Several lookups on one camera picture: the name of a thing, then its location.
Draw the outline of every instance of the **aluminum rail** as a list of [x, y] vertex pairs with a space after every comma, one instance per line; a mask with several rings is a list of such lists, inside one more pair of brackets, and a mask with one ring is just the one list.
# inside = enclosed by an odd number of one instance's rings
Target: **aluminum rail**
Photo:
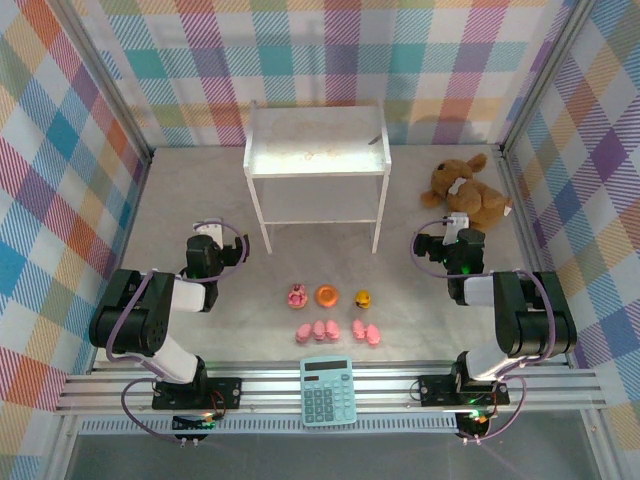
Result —
[[[419, 375], [446, 375], [452, 362], [355, 363], [353, 367], [358, 413], [468, 412], [472, 407], [423, 408], [409, 395], [417, 396], [414, 382]], [[524, 410], [584, 410], [606, 406], [593, 370], [571, 369], [567, 363], [547, 362], [518, 372], [527, 382]], [[209, 377], [242, 378], [240, 409], [234, 413], [300, 414], [300, 371], [298, 363], [216, 364]], [[91, 375], [70, 376], [58, 403], [61, 415], [105, 415], [122, 413], [120, 393], [131, 380], [152, 374], [134, 364], [96, 362]], [[519, 381], [508, 382], [512, 411], [522, 398]], [[136, 415], [198, 414], [195, 411], [151, 409], [150, 384], [131, 388], [127, 405]]]

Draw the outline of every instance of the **pink toy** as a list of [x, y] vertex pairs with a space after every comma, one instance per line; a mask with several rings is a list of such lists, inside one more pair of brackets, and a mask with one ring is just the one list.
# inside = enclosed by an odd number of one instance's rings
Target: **pink toy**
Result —
[[367, 343], [376, 346], [380, 343], [380, 330], [375, 325], [369, 325], [367, 328]]
[[309, 300], [309, 297], [307, 296], [304, 285], [294, 283], [289, 295], [287, 295], [287, 304], [291, 308], [300, 309], [307, 304], [307, 300]]
[[333, 320], [329, 320], [327, 322], [327, 337], [329, 337], [329, 340], [333, 341], [340, 338], [340, 327], [338, 327], [338, 324]]
[[367, 335], [367, 329], [364, 327], [364, 323], [359, 318], [356, 318], [351, 325], [351, 331], [353, 332], [353, 338], [356, 340], [364, 340]]
[[307, 343], [310, 337], [311, 337], [311, 325], [309, 325], [308, 323], [305, 323], [304, 325], [300, 325], [300, 328], [296, 332], [296, 342]]
[[322, 340], [324, 340], [326, 331], [327, 330], [322, 320], [318, 320], [313, 324], [313, 338], [315, 338], [317, 341], [321, 342]]

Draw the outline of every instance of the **stuffed toy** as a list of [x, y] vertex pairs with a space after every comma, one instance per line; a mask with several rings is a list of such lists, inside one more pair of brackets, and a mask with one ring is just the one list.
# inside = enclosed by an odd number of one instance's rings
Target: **stuffed toy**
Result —
[[450, 211], [469, 215], [471, 227], [485, 232], [511, 211], [513, 201], [473, 178], [487, 165], [487, 156], [476, 155], [468, 162], [445, 160], [431, 174], [431, 190], [420, 199], [427, 208], [447, 201]]

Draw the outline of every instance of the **table shelf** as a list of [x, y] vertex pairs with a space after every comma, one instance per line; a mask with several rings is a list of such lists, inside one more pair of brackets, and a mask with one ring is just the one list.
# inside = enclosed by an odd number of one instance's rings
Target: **table shelf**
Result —
[[370, 223], [376, 252], [391, 171], [381, 105], [254, 103], [244, 171], [269, 253], [268, 225], [312, 223]]

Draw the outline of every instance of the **calculator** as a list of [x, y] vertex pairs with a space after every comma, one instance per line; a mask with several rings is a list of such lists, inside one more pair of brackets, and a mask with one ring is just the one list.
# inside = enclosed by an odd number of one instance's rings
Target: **calculator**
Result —
[[300, 396], [305, 427], [355, 423], [351, 359], [334, 355], [300, 361]]

